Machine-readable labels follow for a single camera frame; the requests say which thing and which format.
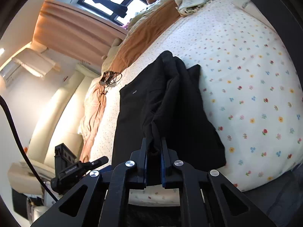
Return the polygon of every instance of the triangular cutout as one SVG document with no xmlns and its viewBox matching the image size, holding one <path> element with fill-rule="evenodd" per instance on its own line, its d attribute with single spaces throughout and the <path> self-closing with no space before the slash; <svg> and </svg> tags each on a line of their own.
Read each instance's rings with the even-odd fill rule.
<svg viewBox="0 0 303 227">
<path fill-rule="evenodd" d="M 222 192 L 225 196 L 231 215 L 238 216 L 248 211 L 248 207 L 225 185 L 221 184 Z"/>
<path fill-rule="evenodd" d="M 82 185 L 68 200 L 66 200 L 59 207 L 60 212 L 65 213 L 71 217 L 77 216 L 86 191 L 87 186 Z"/>
</svg>

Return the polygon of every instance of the black mechanical device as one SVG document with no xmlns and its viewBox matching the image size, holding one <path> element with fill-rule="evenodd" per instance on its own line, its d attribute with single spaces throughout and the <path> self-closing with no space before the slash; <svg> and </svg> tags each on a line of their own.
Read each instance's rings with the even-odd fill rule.
<svg viewBox="0 0 303 227">
<path fill-rule="evenodd" d="M 114 170 L 92 170 L 81 180 L 77 178 L 79 182 L 32 226 L 126 226 L 129 190 L 144 189 L 147 185 L 147 167 L 152 165 L 148 165 L 146 152 L 146 140 L 143 139 L 141 149 L 134 151 L 129 161 L 119 164 Z M 108 162 L 107 157 L 99 160 L 100 164 Z M 167 148 L 164 138 L 159 163 L 162 186 L 179 189 L 182 227 L 276 226 L 219 171 L 194 169 L 179 160 L 174 150 Z M 81 171 L 81 166 L 77 169 L 73 166 L 61 172 L 63 177 L 58 177 L 63 185 L 63 178 L 70 176 L 75 182 L 73 171 Z"/>
<path fill-rule="evenodd" d="M 69 191 L 88 171 L 105 165 L 109 159 L 103 156 L 93 162 L 75 162 L 76 156 L 64 143 L 55 147 L 56 177 L 51 180 L 52 190 L 60 195 Z"/>
</svg>

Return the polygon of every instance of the headboard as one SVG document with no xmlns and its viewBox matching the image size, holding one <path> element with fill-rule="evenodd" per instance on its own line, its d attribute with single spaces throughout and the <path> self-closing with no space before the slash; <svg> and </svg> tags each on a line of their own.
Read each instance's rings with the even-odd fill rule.
<svg viewBox="0 0 303 227">
<path fill-rule="evenodd" d="M 78 134 L 84 116 L 84 99 L 98 74 L 78 64 L 67 83 L 53 95 L 31 137 L 27 156 L 37 172 L 45 178 L 55 176 L 55 146 L 64 143 L 78 158 L 83 138 Z"/>
</svg>

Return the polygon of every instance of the silver screw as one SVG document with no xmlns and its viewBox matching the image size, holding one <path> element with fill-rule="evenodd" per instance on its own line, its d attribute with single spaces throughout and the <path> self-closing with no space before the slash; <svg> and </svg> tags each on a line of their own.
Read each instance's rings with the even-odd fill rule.
<svg viewBox="0 0 303 227">
<path fill-rule="evenodd" d="M 91 171 L 91 172 L 89 173 L 89 175 L 90 175 L 91 177 L 98 177 L 98 176 L 99 176 L 99 171 L 93 170 L 93 171 Z"/>
<path fill-rule="evenodd" d="M 176 160 L 176 161 L 174 162 L 174 164 L 175 164 L 175 166 L 182 166 L 184 163 L 183 163 L 182 160 Z"/>
<path fill-rule="evenodd" d="M 135 164 L 135 162 L 132 161 L 132 160 L 129 160 L 129 161 L 125 162 L 125 165 L 128 166 L 128 167 L 132 167 L 132 166 L 134 166 L 134 164 Z"/>
<path fill-rule="evenodd" d="M 216 176 L 219 175 L 219 172 L 218 172 L 217 170 L 211 170 L 211 171 L 210 171 L 210 175 L 216 177 Z"/>
</svg>

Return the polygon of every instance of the brown blanket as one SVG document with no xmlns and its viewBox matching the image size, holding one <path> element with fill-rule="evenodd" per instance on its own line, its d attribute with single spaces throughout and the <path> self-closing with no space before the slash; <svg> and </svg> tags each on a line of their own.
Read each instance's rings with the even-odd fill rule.
<svg viewBox="0 0 303 227">
<path fill-rule="evenodd" d="M 126 68 L 131 66 L 131 64 L 133 64 L 140 55 L 142 55 L 142 53 L 180 17 L 180 14 L 175 7 L 175 1 L 168 0 L 154 11 L 150 17 L 145 19 L 145 21 L 123 42 L 109 70 L 123 72 Z M 84 103 L 85 110 L 91 108 L 93 108 L 93 110 L 89 111 L 89 117 L 84 117 L 84 120 L 87 121 L 81 123 L 81 127 L 88 126 L 82 131 L 84 139 L 83 150 L 80 156 L 82 162 L 89 161 L 94 138 L 97 134 L 106 106 L 106 96 L 99 95 L 99 87 L 100 85 L 96 83 L 92 92 L 93 96 L 88 98 L 88 101 Z"/>
</svg>

